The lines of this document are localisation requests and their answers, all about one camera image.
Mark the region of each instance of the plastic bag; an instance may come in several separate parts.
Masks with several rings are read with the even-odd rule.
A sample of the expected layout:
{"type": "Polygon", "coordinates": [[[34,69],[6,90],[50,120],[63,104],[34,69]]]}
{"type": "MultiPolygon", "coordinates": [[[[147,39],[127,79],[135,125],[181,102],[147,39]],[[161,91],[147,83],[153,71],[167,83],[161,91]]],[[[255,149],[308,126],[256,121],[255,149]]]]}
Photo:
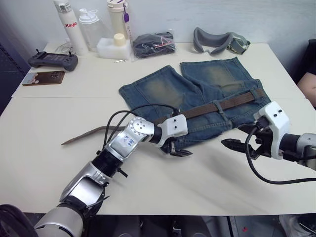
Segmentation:
{"type": "Polygon", "coordinates": [[[144,34],[137,37],[133,42],[133,52],[136,58],[147,58],[175,51],[176,46],[170,32],[144,34]]]}

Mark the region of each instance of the gray headset strap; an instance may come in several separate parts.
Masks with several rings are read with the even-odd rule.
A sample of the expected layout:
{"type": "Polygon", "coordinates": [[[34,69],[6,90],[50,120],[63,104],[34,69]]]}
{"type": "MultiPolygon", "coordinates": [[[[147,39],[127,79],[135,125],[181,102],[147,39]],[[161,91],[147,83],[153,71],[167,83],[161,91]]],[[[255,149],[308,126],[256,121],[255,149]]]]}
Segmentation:
{"type": "Polygon", "coordinates": [[[223,35],[212,35],[199,27],[196,27],[193,33],[193,44],[197,52],[203,53],[208,52],[210,55],[218,54],[225,49],[228,49],[234,53],[243,54],[250,42],[247,41],[243,36],[238,35],[234,32],[228,32],[223,35]],[[217,47],[213,51],[204,50],[202,45],[217,47]]]}

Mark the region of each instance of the white table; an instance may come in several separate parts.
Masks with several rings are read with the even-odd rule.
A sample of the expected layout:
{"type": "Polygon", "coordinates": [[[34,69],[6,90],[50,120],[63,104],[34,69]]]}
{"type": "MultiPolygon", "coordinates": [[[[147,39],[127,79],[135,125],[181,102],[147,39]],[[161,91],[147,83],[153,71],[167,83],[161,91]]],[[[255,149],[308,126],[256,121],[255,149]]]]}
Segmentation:
{"type": "MultiPolygon", "coordinates": [[[[260,75],[260,67],[251,63],[257,58],[256,54],[252,60],[246,60],[245,54],[245,59],[240,58],[242,64],[253,77],[264,78],[265,91],[291,119],[291,133],[316,133],[315,110],[269,48],[264,44],[253,44],[254,47],[246,53],[251,54],[251,49],[255,50],[257,45],[265,57],[269,57],[260,60],[278,66],[268,72],[262,70],[260,75]],[[269,74],[277,76],[269,79],[269,74]],[[276,88],[282,88],[281,92],[277,93],[276,88]]],[[[153,60],[165,61],[164,64],[171,64],[168,58],[177,63],[190,61],[182,60],[181,56],[188,52],[177,54],[176,59],[167,55],[153,60]]],[[[101,59],[92,55],[83,59],[90,62],[89,58],[101,65],[101,59]]],[[[119,64],[129,67],[130,77],[119,81],[123,85],[136,79],[134,73],[140,75],[132,65],[141,64],[145,70],[147,66],[151,67],[150,72],[162,66],[162,63],[152,65],[149,63],[152,59],[148,60],[117,64],[113,64],[113,60],[102,60],[104,67],[98,70],[101,73],[108,68],[112,72],[112,67],[119,64]]],[[[83,70],[78,65],[76,70],[87,75],[88,69],[90,67],[83,70]]],[[[74,80],[75,77],[67,74],[60,86],[20,87],[3,112],[0,117],[0,203],[16,205],[25,212],[47,212],[56,206],[67,183],[94,159],[95,152],[103,144],[103,133],[67,146],[60,144],[104,125],[113,112],[127,109],[118,94],[118,80],[111,80],[109,87],[98,89],[98,81],[100,85],[106,85],[103,79],[83,79],[78,75],[78,86],[71,90],[70,83],[74,80]],[[95,90],[95,96],[92,96],[91,88],[95,90]],[[108,92],[109,98],[103,96],[103,91],[108,92]]],[[[141,144],[122,167],[128,178],[116,174],[106,188],[106,194],[111,197],[99,214],[262,215],[316,211],[315,182],[283,186],[264,183],[250,170],[245,154],[231,151],[220,143],[226,138],[245,140],[246,134],[237,129],[225,132],[216,139],[189,148],[194,154],[185,158],[164,155],[151,144],[141,144]]],[[[309,168],[284,160],[260,157],[254,163],[264,177],[273,180],[316,175],[309,168]]]]}

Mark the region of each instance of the game controller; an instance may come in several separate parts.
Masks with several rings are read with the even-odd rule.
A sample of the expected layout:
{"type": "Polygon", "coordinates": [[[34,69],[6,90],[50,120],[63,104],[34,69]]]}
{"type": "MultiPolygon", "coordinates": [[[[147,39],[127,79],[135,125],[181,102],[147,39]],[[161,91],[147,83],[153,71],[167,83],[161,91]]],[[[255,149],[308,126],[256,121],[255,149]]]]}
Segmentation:
{"type": "Polygon", "coordinates": [[[46,53],[45,51],[39,52],[28,60],[32,67],[39,66],[52,66],[63,67],[67,71],[73,71],[78,64],[78,57],[71,52],[69,54],[46,53]]]}

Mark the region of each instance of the jeans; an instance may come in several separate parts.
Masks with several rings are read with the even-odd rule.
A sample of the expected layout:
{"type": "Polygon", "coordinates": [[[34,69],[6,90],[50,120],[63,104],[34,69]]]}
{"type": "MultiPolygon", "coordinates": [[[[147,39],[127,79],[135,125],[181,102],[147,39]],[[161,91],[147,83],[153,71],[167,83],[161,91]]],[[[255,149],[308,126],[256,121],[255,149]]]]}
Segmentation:
{"type": "MultiPolygon", "coordinates": [[[[218,112],[212,112],[187,120],[189,133],[175,140],[175,149],[211,139],[222,132],[254,121],[253,114],[270,102],[265,94],[259,97],[255,89],[262,88],[260,80],[253,79],[237,58],[196,63],[180,63],[182,75],[166,66],[132,84],[119,89],[131,109],[148,104],[164,103],[181,111],[214,103],[218,112]],[[256,100],[227,110],[219,102],[251,91],[256,100]]],[[[172,110],[160,106],[148,106],[136,111],[148,121],[170,115],[172,110]]],[[[162,150],[170,152],[165,144],[162,150]]]]}

